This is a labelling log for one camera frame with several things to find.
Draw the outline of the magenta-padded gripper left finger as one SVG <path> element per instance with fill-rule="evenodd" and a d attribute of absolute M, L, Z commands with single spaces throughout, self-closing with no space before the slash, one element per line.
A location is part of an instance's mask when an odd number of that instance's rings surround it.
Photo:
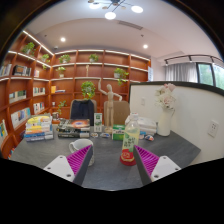
<path fill-rule="evenodd" d="M 44 170 L 81 186 L 92 156 L 93 146 L 89 145 L 69 156 L 59 155 Z"/>

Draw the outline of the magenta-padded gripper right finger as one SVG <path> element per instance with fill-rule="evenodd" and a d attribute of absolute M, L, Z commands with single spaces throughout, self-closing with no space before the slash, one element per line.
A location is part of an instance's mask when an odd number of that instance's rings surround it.
<path fill-rule="evenodd" d="M 180 170 L 180 167 L 169 157 L 159 157 L 140 146 L 134 146 L 133 154 L 143 185 L 147 185 Z"/>

